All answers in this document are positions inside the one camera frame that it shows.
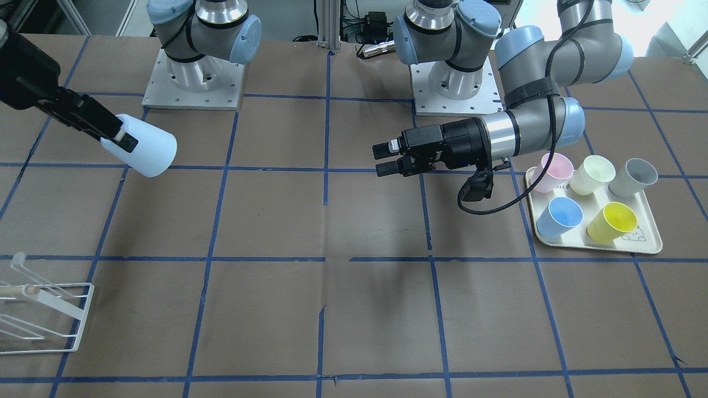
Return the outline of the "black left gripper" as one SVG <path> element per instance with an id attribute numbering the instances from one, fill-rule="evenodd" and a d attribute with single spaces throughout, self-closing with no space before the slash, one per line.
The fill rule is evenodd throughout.
<path id="1" fill-rule="evenodd" d="M 491 142 L 483 120 L 468 118 L 445 124 L 405 129 L 400 138 L 372 146 L 374 159 L 397 156 L 375 166 L 377 176 L 412 176 L 435 170 L 442 162 L 449 170 L 475 165 L 492 169 Z"/>

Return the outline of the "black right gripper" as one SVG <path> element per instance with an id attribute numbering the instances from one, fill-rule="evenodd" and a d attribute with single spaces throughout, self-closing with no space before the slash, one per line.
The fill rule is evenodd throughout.
<path id="1" fill-rule="evenodd" d="M 60 65 L 1 23 L 1 98 L 15 110 L 39 108 L 44 113 L 95 139 L 107 139 L 132 153 L 139 140 L 122 128 L 121 119 L 86 94 L 58 83 Z"/>

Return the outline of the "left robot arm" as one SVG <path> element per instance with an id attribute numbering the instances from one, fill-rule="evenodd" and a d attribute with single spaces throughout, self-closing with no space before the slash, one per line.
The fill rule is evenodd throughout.
<path id="1" fill-rule="evenodd" d="M 558 1 L 562 34 L 546 41 L 536 26 L 498 37 L 501 15 L 485 1 L 413 1 L 394 21 L 394 43 L 405 65 L 434 61 L 438 90 L 451 78 L 480 76 L 494 52 L 504 109 L 462 121 L 402 131 L 372 147 L 378 176 L 412 176 L 494 161 L 575 143 L 585 128 L 581 106 L 562 97 L 564 86 L 599 83 L 626 73 L 634 61 L 627 38 L 615 33 L 610 1 Z"/>

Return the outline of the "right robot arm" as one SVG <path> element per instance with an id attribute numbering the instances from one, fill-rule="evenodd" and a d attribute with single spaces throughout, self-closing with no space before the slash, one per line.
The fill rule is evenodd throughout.
<path id="1" fill-rule="evenodd" d="M 262 23 L 245 1 L 149 1 L 149 20 L 167 58 L 192 64 L 213 56 L 233 64 L 253 60 Z M 86 94 L 60 86 L 60 65 L 2 21 L 1 96 L 15 110 L 36 107 L 67 126 L 131 154 L 140 146 L 128 123 Z"/>

